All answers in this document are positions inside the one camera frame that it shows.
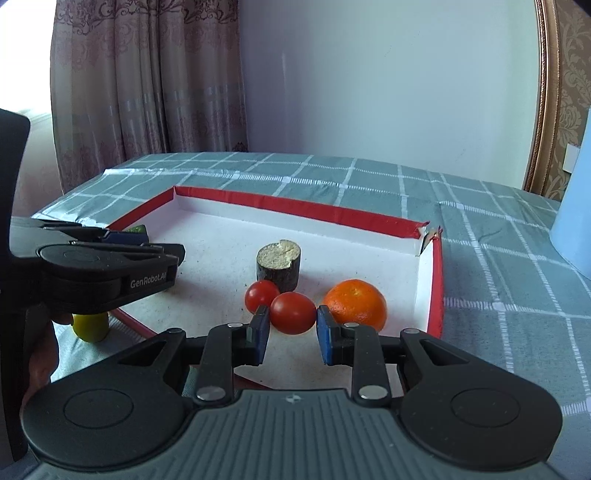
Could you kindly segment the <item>person's left hand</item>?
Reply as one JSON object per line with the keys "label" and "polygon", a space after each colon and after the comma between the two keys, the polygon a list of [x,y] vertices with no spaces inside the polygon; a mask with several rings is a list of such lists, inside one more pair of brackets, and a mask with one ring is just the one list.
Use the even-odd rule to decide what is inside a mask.
{"label": "person's left hand", "polygon": [[29,359],[29,385],[23,396],[20,411],[24,410],[27,402],[37,391],[50,382],[50,377],[59,364],[59,348],[54,325],[71,325],[72,323],[73,316],[69,313],[45,317],[41,336]]}

